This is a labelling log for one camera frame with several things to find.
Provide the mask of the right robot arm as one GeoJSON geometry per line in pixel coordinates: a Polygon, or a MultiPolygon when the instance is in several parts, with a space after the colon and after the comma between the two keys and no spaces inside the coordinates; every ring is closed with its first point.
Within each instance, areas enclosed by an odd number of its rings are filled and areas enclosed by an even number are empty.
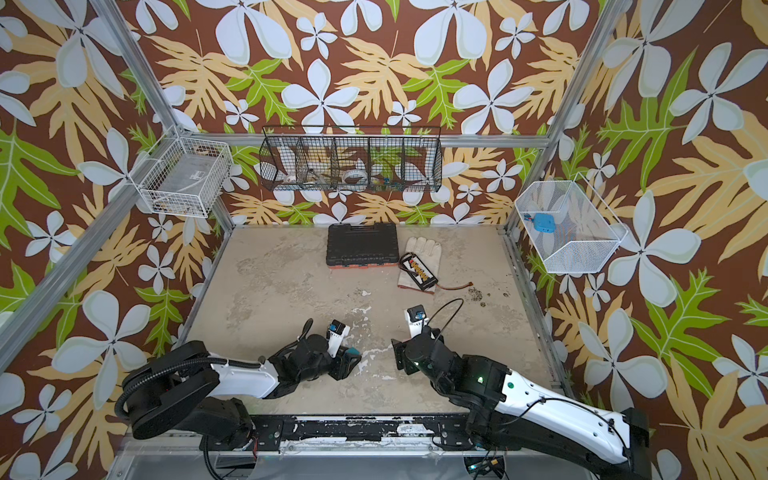
{"type": "Polygon", "coordinates": [[[459,355],[426,328],[392,343],[398,369],[423,374],[451,404],[467,409],[466,434],[491,451],[534,450],[601,479],[649,479],[647,415],[590,406],[544,388],[506,365],[459,355]]]}

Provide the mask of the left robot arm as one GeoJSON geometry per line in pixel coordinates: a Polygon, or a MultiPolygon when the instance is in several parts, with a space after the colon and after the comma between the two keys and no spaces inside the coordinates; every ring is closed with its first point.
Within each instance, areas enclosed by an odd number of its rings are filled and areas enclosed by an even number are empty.
{"type": "Polygon", "coordinates": [[[203,342],[190,341],[131,372],[115,401],[115,415],[139,440],[181,430],[223,450],[243,448],[255,426],[241,399],[282,398],[324,375],[347,378],[361,361],[356,349],[342,345],[347,333],[336,326],[324,336],[304,332],[256,362],[215,356],[203,342]]]}

